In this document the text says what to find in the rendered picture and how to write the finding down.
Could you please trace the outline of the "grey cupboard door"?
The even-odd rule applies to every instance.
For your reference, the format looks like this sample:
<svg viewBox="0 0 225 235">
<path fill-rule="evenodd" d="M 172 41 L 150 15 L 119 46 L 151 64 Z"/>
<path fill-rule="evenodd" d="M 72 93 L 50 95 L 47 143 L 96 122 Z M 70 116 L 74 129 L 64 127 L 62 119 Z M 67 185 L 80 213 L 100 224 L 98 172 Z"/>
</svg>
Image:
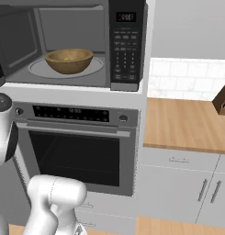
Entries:
<svg viewBox="0 0 225 235">
<path fill-rule="evenodd" d="M 214 203 L 211 204 L 210 200 L 219 180 L 221 186 Z M 196 223 L 225 229 L 225 173 L 214 173 Z"/>
<path fill-rule="evenodd" d="M 212 173 L 142 165 L 138 176 L 139 216 L 195 223 Z M 204 179 L 208 185 L 198 202 Z"/>
</svg>

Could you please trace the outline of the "black and grey microwave oven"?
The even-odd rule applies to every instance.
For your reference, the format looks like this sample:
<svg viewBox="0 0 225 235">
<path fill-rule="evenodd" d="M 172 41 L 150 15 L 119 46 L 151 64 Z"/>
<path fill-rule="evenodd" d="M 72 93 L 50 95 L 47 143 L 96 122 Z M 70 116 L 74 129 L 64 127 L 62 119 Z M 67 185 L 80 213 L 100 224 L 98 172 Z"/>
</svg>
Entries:
<svg viewBox="0 0 225 235">
<path fill-rule="evenodd" d="M 138 91 L 147 10 L 145 0 L 0 0 L 0 63 L 6 83 Z M 64 49 L 90 50 L 104 67 L 68 79 L 28 71 L 47 53 Z"/>
</svg>

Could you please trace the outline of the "brown wooden bowl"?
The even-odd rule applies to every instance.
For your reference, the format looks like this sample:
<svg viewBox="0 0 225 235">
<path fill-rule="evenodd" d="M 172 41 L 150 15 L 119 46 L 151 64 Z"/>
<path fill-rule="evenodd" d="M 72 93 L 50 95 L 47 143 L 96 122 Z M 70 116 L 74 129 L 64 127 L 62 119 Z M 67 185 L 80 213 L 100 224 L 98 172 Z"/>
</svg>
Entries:
<svg viewBox="0 0 225 235">
<path fill-rule="evenodd" d="M 51 51 L 44 56 L 44 59 L 58 73 L 75 74 L 86 69 L 93 57 L 94 53 L 90 50 L 64 49 Z"/>
</svg>

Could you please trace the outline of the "stainless steel built-in oven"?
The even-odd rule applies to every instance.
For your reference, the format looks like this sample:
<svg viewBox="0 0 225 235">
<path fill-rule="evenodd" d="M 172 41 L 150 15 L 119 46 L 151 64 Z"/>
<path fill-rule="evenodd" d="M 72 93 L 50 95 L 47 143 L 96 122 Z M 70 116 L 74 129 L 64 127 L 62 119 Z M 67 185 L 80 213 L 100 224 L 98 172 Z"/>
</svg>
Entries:
<svg viewBox="0 0 225 235">
<path fill-rule="evenodd" d="M 140 111 L 15 102 L 21 159 L 28 176 L 49 174 L 91 192 L 131 196 Z"/>
</svg>

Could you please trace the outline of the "glass microwave turntable plate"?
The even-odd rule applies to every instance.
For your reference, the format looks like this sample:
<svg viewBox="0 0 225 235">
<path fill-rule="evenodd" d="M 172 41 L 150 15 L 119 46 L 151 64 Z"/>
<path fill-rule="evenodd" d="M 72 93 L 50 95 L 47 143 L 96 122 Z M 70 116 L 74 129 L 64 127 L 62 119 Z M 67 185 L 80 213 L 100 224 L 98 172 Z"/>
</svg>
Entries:
<svg viewBox="0 0 225 235">
<path fill-rule="evenodd" d="M 31 63 L 28 67 L 28 71 L 38 77 L 52 78 L 52 79 L 68 79 L 76 77 L 84 77 L 89 74 L 97 73 L 104 67 L 104 63 L 98 59 L 93 58 L 89 66 L 80 73 L 75 74 L 62 74 L 54 71 L 44 59 L 39 59 Z"/>
</svg>

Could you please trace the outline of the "white tall appliance cabinet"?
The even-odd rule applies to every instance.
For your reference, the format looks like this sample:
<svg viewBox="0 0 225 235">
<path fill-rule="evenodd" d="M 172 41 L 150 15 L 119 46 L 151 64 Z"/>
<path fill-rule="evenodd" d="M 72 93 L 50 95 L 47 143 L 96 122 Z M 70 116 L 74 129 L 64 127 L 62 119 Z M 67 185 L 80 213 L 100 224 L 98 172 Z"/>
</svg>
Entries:
<svg viewBox="0 0 225 235">
<path fill-rule="evenodd" d="M 147 83 L 149 78 L 152 25 L 155 0 L 145 0 L 148 5 L 146 34 L 144 45 L 143 74 L 138 91 L 116 91 L 109 88 L 52 84 L 17 84 L 5 83 L 0 87 L 0 93 L 8 95 L 13 102 L 15 122 L 15 102 L 56 104 L 67 106 L 95 106 L 123 109 L 137 109 L 140 111 L 137 132 L 137 150 L 134 162 L 134 187 L 136 193 L 137 164 L 141 155 L 143 143 L 143 126 L 147 100 Z M 3 223 L 19 224 L 25 228 L 31 211 L 31 202 L 28 197 L 28 183 L 21 170 L 21 163 L 17 156 L 18 147 L 14 156 L 0 165 L 0 219 Z"/>
</svg>

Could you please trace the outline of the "grey drawer front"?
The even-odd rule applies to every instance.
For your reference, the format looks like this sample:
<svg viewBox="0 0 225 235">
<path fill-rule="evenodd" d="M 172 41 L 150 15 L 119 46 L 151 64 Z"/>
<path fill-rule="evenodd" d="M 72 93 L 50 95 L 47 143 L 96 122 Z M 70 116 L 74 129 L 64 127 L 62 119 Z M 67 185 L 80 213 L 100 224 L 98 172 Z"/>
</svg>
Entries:
<svg viewBox="0 0 225 235">
<path fill-rule="evenodd" d="M 111 216 L 100 213 L 75 211 L 78 220 L 84 223 L 96 224 L 95 228 L 87 228 L 97 231 L 116 233 L 118 235 L 134 235 L 136 230 L 136 219 L 121 216 Z"/>
<path fill-rule="evenodd" d="M 126 218 L 136 217 L 137 200 L 132 196 L 116 196 L 95 192 L 88 192 L 84 203 L 93 205 L 93 208 L 78 207 L 77 210 L 93 212 Z"/>
<path fill-rule="evenodd" d="M 225 154 L 221 154 L 219 157 L 216 173 L 225 173 Z"/>
<path fill-rule="evenodd" d="M 185 158 L 189 163 L 169 162 L 169 158 Z M 167 149 L 144 148 L 141 163 L 150 166 L 162 166 L 185 170 L 213 172 L 219 160 L 215 153 L 196 151 L 178 151 Z"/>
</svg>

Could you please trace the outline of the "oven door with dark window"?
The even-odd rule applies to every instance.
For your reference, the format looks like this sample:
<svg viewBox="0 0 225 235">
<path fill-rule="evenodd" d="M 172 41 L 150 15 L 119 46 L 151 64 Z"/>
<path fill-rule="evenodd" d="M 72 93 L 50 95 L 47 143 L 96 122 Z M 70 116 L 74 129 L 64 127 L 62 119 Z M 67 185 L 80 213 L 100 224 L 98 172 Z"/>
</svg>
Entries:
<svg viewBox="0 0 225 235">
<path fill-rule="evenodd" d="M 136 129 L 54 122 L 26 122 L 34 127 L 88 131 L 128 131 L 129 138 L 62 134 L 18 128 L 17 156 L 24 178 L 48 174 L 79 180 L 90 192 L 132 196 Z"/>
</svg>

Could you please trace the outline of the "wooden knife block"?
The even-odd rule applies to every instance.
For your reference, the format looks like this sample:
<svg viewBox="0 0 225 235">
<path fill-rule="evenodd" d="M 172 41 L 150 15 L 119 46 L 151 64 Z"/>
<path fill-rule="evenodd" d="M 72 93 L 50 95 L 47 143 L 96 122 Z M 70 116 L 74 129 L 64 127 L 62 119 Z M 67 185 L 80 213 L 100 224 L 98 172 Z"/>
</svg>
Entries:
<svg viewBox="0 0 225 235">
<path fill-rule="evenodd" d="M 219 115 L 225 116 L 225 85 L 212 100 L 212 104 Z"/>
</svg>

